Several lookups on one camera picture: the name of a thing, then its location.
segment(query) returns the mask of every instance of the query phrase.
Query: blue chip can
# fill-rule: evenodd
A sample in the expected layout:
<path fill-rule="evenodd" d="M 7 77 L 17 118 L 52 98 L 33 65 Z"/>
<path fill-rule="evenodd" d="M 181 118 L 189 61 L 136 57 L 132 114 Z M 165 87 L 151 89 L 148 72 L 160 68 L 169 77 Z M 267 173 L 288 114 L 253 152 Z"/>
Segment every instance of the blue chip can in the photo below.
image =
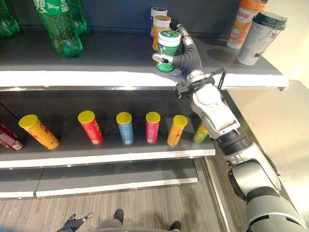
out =
<path fill-rule="evenodd" d="M 122 143 L 124 145 L 131 145 L 134 142 L 132 117 L 127 112 L 121 112 L 116 118 L 120 130 Z"/>

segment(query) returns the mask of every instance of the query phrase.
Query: yellow lid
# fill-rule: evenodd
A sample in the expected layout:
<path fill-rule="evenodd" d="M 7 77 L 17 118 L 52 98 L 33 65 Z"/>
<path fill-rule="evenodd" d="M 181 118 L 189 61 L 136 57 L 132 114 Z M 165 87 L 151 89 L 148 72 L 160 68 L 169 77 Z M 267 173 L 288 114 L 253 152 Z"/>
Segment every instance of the yellow lid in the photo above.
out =
<path fill-rule="evenodd" d="M 146 120 L 150 123 L 157 123 L 161 119 L 160 114 L 157 112 L 151 111 L 148 114 L 146 114 Z"/>
<path fill-rule="evenodd" d="M 117 114 L 116 120 L 120 124 L 127 124 L 132 120 L 132 116 L 128 112 L 121 112 Z"/>
<path fill-rule="evenodd" d="M 80 123 L 89 123 L 95 119 L 95 114 L 90 110 L 82 111 L 77 119 Z"/>
<path fill-rule="evenodd" d="M 38 120 L 36 115 L 26 115 L 19 120 L 18 125 L 22 128 L 28 128 L 33 126 Z"/>
<path fill-rule="evenodd" d="M 179 127 L 185 127 L 188 124 L 188 119 L 183 115 L 176 115 L 173 122 Z"/>

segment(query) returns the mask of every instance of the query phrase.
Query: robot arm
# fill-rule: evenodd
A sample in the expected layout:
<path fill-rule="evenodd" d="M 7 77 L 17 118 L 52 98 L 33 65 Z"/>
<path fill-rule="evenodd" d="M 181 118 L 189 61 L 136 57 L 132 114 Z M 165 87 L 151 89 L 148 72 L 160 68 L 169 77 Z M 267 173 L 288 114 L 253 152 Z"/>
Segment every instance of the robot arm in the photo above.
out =
<path fill-rule="evenodd" d="M 247 202 L 247 231 L 305 231 L 306 226 L 294 207 L 280 196 L 281 184 L 276 170 L 222 102 L 220 87 L 214 86 L 212 76 L 222 73 L 223 80 L 225 70 L 217 70 L 207 77 L 189 33 L 179 23 L 175 29 L 182 35 L 184 54 L 175 57 L 154 54 L 153 59 L 171 64 L 187 75 L 186 83 L 176 85 L 177 97 L 191 98 L 192 110 L 221 148 L 227 164 L 232 166 L 228 176 L 234 192 Z"/>

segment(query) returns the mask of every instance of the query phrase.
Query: gray pants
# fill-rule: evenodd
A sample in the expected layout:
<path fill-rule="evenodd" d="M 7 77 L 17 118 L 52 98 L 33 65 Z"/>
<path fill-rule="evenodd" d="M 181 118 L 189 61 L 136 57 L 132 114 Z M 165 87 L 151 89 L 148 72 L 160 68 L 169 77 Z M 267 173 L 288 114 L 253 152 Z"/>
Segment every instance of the gray pants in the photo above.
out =
<path fill-rule="evenodd" d="M 121 222 L 117 219 L 110 219 L 102 222 L 95 232 L 167 232 L 160 229 L 148 229 L 148 228 L 123 228 Z"/>

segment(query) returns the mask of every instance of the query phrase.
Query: hand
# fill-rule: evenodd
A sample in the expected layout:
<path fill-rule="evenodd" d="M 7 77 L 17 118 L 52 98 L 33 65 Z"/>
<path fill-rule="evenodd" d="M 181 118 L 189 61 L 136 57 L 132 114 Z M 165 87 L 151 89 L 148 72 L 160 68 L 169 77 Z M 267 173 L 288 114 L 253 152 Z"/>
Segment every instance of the hand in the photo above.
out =
<path fill-rule="evenodd" d="M 75 219 L 76 214 L 73 214 L 69 219 L 64 223 L 63 227 L 58 230 L 58 232 L 75 232 L 79 227 L 84 223 L 84 221 L 92 218 L 93 213 L 89 213 L 81 219 Z"/>

